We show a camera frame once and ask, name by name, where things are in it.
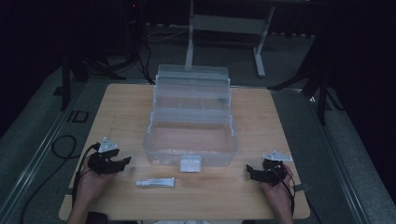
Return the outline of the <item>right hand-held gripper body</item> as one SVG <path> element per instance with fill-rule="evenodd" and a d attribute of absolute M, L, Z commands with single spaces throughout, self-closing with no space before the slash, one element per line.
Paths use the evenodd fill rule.
<path fill-rule="evenodd" d="M 285 155 L 278 151 L 265 154 L 262 161 L 262 182 L 275 186 L 279 182 L 283 181 L 288 174 L 284 167 L 285 161 L 293 161 L 292 156 Z"/>

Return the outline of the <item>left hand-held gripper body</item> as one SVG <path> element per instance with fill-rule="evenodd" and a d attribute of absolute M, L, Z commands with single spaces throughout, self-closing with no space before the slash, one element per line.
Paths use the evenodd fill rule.
<path fill-rule="evenodd" d="M 110 175 L 118 172 L 118 162 L 107 156 L 107 152 L 118 145 L 104 137 L 95 152 L 91 154 L 88 167 L 98 175 Z"/>

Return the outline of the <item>person's right hand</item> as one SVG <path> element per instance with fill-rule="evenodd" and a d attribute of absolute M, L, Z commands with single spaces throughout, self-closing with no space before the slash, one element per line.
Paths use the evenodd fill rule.
<path fill-rule="evenodd" d="M 290 181 L 293 173 L 289 166 L 285 165 L 287 176 L 284 183 L 279 183 L 275 186 L 270 186 L 267 183 L 261 182 L 261 187 L 267 197 L 269 204 L 272 206 L 276 215 L 290 214 L 291 215 L 291 200 L 290 200 Z"/>

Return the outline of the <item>person's left hand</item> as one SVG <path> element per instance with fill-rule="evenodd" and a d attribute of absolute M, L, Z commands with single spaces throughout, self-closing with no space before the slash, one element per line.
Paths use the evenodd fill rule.
<path fill-rule="evenodd" d="M 115 174 L 98 175 L 92 172 L 88 167 L 91 157 L 85 159 L 83 163 L 82 175 L 78 182 L 76 195 L 76 205 L 89 205 L 93 202 L 106 188 L 106 185 L 115 177 Z"/>

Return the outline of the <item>white tube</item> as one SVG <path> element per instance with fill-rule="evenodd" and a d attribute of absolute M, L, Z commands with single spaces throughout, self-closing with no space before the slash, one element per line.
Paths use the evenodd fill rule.
<path fill-rule="evenodd" d="M 151 178 L 151 179 L 136 180 L 134 183 L 138 187 L 173 188 L 175 186 L 175 179 L 173 177 Z"/>

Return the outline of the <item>person's dark clothing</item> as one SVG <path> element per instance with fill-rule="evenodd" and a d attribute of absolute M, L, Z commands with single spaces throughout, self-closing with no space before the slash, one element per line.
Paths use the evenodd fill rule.
<path fill-rule="evenodd" d="M 85 224 L 107 224 L 107 215 L 97 212 L 89 212 Z"/>

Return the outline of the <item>clear plastic tiered storage box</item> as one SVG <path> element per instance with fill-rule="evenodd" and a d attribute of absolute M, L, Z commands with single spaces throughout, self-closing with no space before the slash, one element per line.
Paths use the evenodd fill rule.
<path fill-rule="evenodd" d="M 238 150 L 228 69 L 161 64 L 143 149 L 182 172 L 228 166 Z"/>

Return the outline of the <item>black stand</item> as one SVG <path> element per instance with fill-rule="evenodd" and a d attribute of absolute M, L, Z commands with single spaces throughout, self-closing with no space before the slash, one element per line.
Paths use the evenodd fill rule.
<path fill-rule="evenodd" d="M 68 43 L 63 45 L 62 51 L 62 86 L 60 87 L 62 111 L 66 110 L 72 99 L 70 82 L 71 75 L 74 75 L 78 81 L 86 82 L 90 77 L 87 68 L 91 68 L 101 76 L 110 77 L 116 80 L 125 80 L 125 77 L 117 75 L 115 71 L 126 67 L 137 60 L 141 60 L 140 55 L 135 53 L 126 55 L 125 60 L 121 63 L 102 65 L 78 49 L 74 44 Z"/>
<path fill-rule="evenodd" d="M 318 35 L 304 57 L 297 74 L 280 84 L 268 87 L 268 90 L 281 91 L 294 83 L 307 79 L 302 93 L 305 97 L 311 98 L 318 91 L 317 116 L 320 123 L 325 125 L 329 78 L 335 63 L 336 47 L 335 40 L 325 35 Z"/>

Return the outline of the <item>power strip with red light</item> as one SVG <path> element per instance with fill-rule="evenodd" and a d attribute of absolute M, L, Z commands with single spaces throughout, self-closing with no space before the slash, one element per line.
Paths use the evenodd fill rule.
<path fill-rule="evenodd" d="M 139 18 L 139 0 L 127 0 L 127 14 L 131 21 L 137 20 Z"/>

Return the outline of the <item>white metal stand frame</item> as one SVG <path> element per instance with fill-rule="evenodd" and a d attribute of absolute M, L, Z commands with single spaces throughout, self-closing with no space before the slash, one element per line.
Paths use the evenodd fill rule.
<path fill-rule="evenodd" d="M 262 48 L 274 16 L 276 7 L 269 7 L 266 13 L 266 18 L 259 19 L 245 19 L 235 17 L 221 17 L 214 15 L 196 14 L 194 12 L 194 0 L 190 0 L 189 12 L 189 40 L 186 53 L 185 67 L 192 68 L 194 42 L 193 34 L 195 30 L 212 31 L 212 32 L 225 32 L 225 33 L 238 33 L 246 35 L 258 35 L 261 39 L 259 44 L 252 49 L 253 57 L 256 64 L 257 74 L 259 77 L 265 77 L 262 60 Z"/>

